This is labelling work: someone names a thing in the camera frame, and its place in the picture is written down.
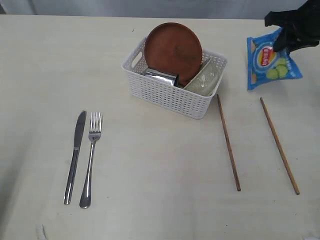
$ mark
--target basket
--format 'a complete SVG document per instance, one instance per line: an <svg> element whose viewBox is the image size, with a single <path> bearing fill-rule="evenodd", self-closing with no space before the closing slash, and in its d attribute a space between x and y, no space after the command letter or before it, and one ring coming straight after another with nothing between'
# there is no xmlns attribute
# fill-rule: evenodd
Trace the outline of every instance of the basket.
<svg viewBox="0 0 320 240"><path fill-rule="evenodd" d="M208 110L211 99L216 94L220 85L227 65L227 59L222 54L203 50L202 62L212 57L220 77L212 94L210 96L201 96L141 75L148 67L144 54L145 41L146 38L139 43L121 65L127 74L131 94L193 119L203 118Z"/></svg>

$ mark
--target lay's chip bag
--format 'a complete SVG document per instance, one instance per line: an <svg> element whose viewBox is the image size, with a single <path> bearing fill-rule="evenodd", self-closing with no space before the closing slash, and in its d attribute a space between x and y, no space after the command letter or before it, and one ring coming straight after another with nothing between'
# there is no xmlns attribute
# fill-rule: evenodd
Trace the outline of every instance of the lay's chip bag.
<svg viewBox="0 0 320 240"><path fill-rule="evenodd" d="M286 49L274 52L273 45L281 32L248 37L248 90L275 80L300 79L302 74Z"/></svg>

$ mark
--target fork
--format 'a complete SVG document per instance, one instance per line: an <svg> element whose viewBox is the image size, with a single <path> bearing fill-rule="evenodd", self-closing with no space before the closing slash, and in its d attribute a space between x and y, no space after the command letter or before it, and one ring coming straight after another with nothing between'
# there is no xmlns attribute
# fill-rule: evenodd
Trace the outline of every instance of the fork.
<svg viewBox="0 0 320 240"><path fill-rule="evenodd" d="M89 163L86 170L85 182L82 190L82 195L80 198L80 207L86 209L90 207L91 204L91 177L92 177L92 164L94 161L94 152L96 147L96 142L101 137L103 116L100 112L92 112L90 120L90 131L89 140L91 142Z"/></svg>

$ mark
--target chopstick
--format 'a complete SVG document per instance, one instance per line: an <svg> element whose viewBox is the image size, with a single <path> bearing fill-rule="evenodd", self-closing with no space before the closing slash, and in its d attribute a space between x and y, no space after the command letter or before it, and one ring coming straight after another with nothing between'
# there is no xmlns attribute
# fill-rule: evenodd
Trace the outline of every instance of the chopstick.
<svg viewBox="0 0 320 240"><path fill-rule="evenodd" d="M238 191L241 191L240 182L239 182L238 173L237 173L237 168L236 168L236 163L235 163L234 155L232 153L232 149L231 149L231 145L230 145L229 135L228 135L228 131L227 131L224 112L222 110L219 94L216 95L216 98L218 100L218 106L219 106L219 111L220 111L220 116L221 116L221 122L222 122L223 131L224 131L226 146L228 148L229 157L230 157L230 161L231 161L231 166L232 166L235 186L236 186L236 189Z"/></svg>
<svg viewBox="0 0 320 240"><path fill-rule="evenodd" d="M277 135L277 133L276 133L276 129L275 129L275 127L274 127L274 125L273 125L273 123L272 123L272 121L271 121L271 118L270 118L270 116L269 116L268 110L267 110L267 108L266 108L265 102L264 102L264 100L263 100L262 97L260 97L260 101L261 101L261 104L262 104L262 107L263 107L263 110L264 110L264 114L265 114L265 116L266 116L266 119L268 120L269 126L270 126L270 128L271 128L271 132L272 132L272 135L273 135L273 137L274 137L276 146L278 147L278 150L279 150L279 152L280 152L280 155L281 155L283 164L284 164L284 166L285 166L285 169L286 169L286 171L287 171L287 173L288 173L288 175L289 175L290 181L291 181L291 183L292 183L293 189L294 189L295 193L296 193L297 195L299 195L299 194L300 194L300 191L299 191L298 185L297 185L297 183L296 183L296 180L295 180L295 178L294 178L294 175L293 175L292 172L291 172L291 169L290 169L290 166L289 166L289 164L288 164L286 155L285 155L285 153L284 153L284 151L283 151L283 149L282 149L282 146L281 146L281 144L280 144L278 135Z"/></svg>

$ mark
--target table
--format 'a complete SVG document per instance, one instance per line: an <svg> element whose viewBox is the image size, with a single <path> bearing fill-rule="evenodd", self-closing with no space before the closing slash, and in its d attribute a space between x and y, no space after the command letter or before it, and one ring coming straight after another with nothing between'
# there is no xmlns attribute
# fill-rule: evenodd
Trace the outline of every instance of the table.
<svg viewBox="0 0 320 240"><path fill-rule="evenodd" d="M121 62L155 26L178 22L228 66L195 120L130 96ZM320 235L320 47L292 53L304 78L247 92L246 37L262 20L0 16L0 239L300 240ZM263 97L295 192L261 107ZM71 205L63 196L81 110L104 113L92 204L79 208L85 126Z"/></svg>

